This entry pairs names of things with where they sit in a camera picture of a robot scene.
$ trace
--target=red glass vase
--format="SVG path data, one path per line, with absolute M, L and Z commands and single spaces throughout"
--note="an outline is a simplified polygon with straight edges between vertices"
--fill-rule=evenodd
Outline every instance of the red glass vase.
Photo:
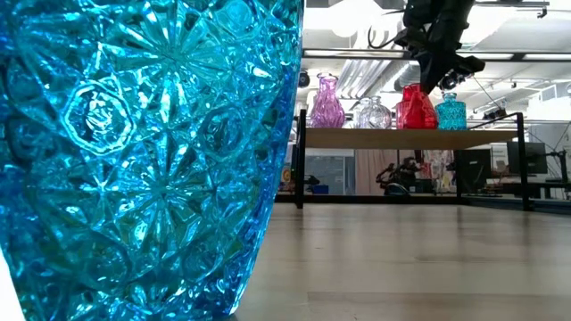
M 402 101 L 396 105 L 398 129 L 437 129 L 438 118 L 428 95 L 420 90 L 420 84 L 404 87 Z

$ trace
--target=teal glass vase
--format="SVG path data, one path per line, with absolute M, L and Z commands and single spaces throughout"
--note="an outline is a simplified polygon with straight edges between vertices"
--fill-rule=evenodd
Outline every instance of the teal glass vase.
M 0 245 L 28 320 L 238 307 L 293 122 L 303 0 L 7 0 Z
M 438 116 L 438 129 L 466 130 L 466 104 L 456 100 L 456 94 L 447 93 L 443 96 L 444 102 L 436 106 Z

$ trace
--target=wooden shelf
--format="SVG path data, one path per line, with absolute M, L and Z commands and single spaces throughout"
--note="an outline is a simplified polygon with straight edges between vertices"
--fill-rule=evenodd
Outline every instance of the wooden shelf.
M 307 128 L 307 148 L 463 150 L 507 142 L 515 130 L 426 130 Z

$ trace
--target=wooden floor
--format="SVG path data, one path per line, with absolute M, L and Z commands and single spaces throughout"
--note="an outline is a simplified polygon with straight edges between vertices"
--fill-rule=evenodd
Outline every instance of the wooden floor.
M 232 319 L 571 320 L 571 218 L 277 204 Z

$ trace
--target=black stand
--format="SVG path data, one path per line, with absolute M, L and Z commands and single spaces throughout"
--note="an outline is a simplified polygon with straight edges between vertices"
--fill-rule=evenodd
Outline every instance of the black stand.
M 305 133 L 307 128 L 307 110 L 300 110 L 297 119 L 297 142 L 295 144 L 295 205 L 298 209 L 303 209 L 303 196 L 305 184 Z

